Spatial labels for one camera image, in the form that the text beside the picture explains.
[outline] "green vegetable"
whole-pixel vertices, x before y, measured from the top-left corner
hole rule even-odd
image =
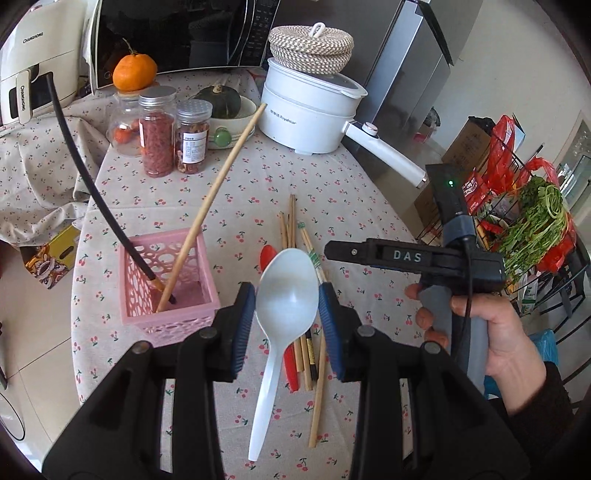
[[[242,105],[240,94],[226,85],[204,88],[193,98],[207,100],[211,103],[213,105],[212,117],[214,118],[235,118]]]
[[[505,271],[511,283],[538,264],[560,242],[567,227],[558,187],[541,177],[532,177],[521,189],[519,204],[519,219],[505,231],[498,248],[505,257]]]

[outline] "refrigerator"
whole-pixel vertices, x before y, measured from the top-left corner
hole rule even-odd
[[[324,22],[351,34],[353,56],[341,73],[368,91],[356,119],[376,125],[404,152],[459,61],[481,6],[482,0],[281,0],[274,25]],[[373,157],[346,146],[358,160]]]

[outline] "glass jar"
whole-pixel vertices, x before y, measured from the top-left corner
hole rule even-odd
[[[174,168],[174,99],[173,87],[157,86],[139,96],[139,138],[144,171],[148,177],[164,177]]]
[[[120,155],[139,157],[141,145],[139,142],[139,96],[143,90],[137,92],[115,93],[115,106],[109,117],[107,139]]]
[[[184,100],[177,105],[174,149],[181,173],[197,173],[205,159],[212,110],[213,105],[206,100]]]

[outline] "wooden stick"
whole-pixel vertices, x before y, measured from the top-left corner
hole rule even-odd
[[[296,248],[296,233],[294,231],[295,227],[295,218],[294,218],[294,212],[295,212],[295,199],[296,197],[292,194],[290,195],[290,206],[289,206],[289,211],[287,213],[287,246],[288,248]],[[295,353],[295,369],[298,372],[303,372],[304,371],[304,356],[302,355],[302,351],[301,351],[301,343],[300,340],[297,339],[295,342],[293,342],[293,346],[294,346],[294,353]]]
[[[281,249],[285,250],[287,248],[287,230],[285,229],[285,216],[283,212],[279,212],[279,222],[281,223],[279,226],[281,231]]]
[[[316,269],[318,280],[321,283],[327,282],[326,275],[324,274],[322,266],[320,265],[320,259],[314,251],[314,245],[312,245],[312,241],[310,240],[310,236],[308,235],[305,224],[303,222],[298,223],[298,229],[300,231],[302,240],[304,241],[304,245],[306,246],[306,250],[308,250],[310,259],[314,264],[314,268]],[[324,381],[326,380],[326,340],[324,338],[324,329],[322,329],[322,335],[320,337],[320,355],[316,361],[316,364],[318,365],[318,382],[316,383],[316,394],[314,396],[314,413],[312,415],[312,426],[310,428],[308,448],[316,447],[316,436],[318,435],[320,412],[322,410],[322,393],[324,391]]]
[[[318,382],[316,384],[316,395],[314,396],[314,413],[312,414],[312,428],[310,429],[308,448],[316,448],[316,436],[318,434],[318,425],[320,423],[322,392],[324,391],[324,378],[326,376],[326,340],[324,338],[324,330],[322,330],[322,336],[320,337],[320,356],[316,363],[319,364]]]
[[[291,240],[291,244],[293,248],[297,248],[296,245],[296,196],[295,195],[290,195],[290,199],[292,199],[291,201],[291,236],[292,236],[292,240]]]
[[[302,335],[300,337],[299,342],[301,357],[304,361],[304,386],[306,387],[306,391],[312,391],[314,388],[312,385],[312,373],[310,372],[310,357],[308,356],[308,341],[306,340],[306,336]]]
[[[178,253],[177,258],[174,261],[173,269],[170,272],[170,278],[166,282],[166,288],[164,289],[164,292],[162,293],[162,296],[160,297],[160,302],[158,303],[158,307],[156,308],[156,312],[162,312],[166,308],[166,304],[168,302],[168,299],[170,298],[170,294],[173,292],[174,286],[177,283],[178,275],[181,273],[181,270],[183,268],[185,260],[187,259],[187,256],[189,255],[189,250],[191,250],[191,248],[193,247],[193,245],[195,243],[195,239],[197,238],[197,235],[199,234],[199,232],[201,230],[201,225],[203,224],[203,221],[205,220],[205,217],[207,216],[207,213],[208,213],[213,201],[215,200],[215,197],[216,197],[220,187],[222,186],[223,181],[226,179],[226,176],[228,175],[228,172],[229,172],[232,164],[234,163],[234,160],[236,159],[236,157],[240,153],[240,150],[242,149],[244,142],[248,138],[248,135],[250,135],[250,133],[252,132],[252,129],[254,128],[256,123],[258,122],[258,120],[259,120],[261,114],[263,113],[263,111],[265,110],[266,106],[267,106],[266,103],[260,104],[260,106],[256,110],[255,114],[252,116],[251,121],[248,122],[248,125],[246,126],[244,132],[242,132],[242,135],[240,136],[240,138],[236,142],[236,145],[234,145],[234,147],[232,148],[232,151],[228,155],[228,158],[224,162],[222,168],[220,169],[219,173],[217,174],[215,181],[213,182],[212,186],[210,187],[209,192],[207,193],[207,196],[205,197],[205,200],[201,204],[201,208],[199,209],[197,216],[195,217],[195,220],[193,221],[193,224],[191,225],[191,228],[187,234],[187,237],[185,238],[185,241],[183,243],[181,251]]]
[[[293,234],[291,232],[291,202],[293,198],[290,195],[289,210],[287,210],[287,223],[285,224],[285,231],[287,232],[287,248],[293,248]]]

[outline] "human hand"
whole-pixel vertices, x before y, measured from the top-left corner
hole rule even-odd
[[[418,300],[420,289],[418,284],[409,285],[405,294],[410,299]],[[464,316],[466,300],[466,297],[452,297],[452,311]],[[475,294],[470,314],[487,321],[489,349],[486,374],[497,382],[507,412],[516,413],[544,385],[544,362],[506,298]],[[433,320],[433,314],[425,307],[421,307],[415,316],[417,325],[425,330],[425,341],[437,342],[445,348],[449,339],[445,334],[433,330]]]

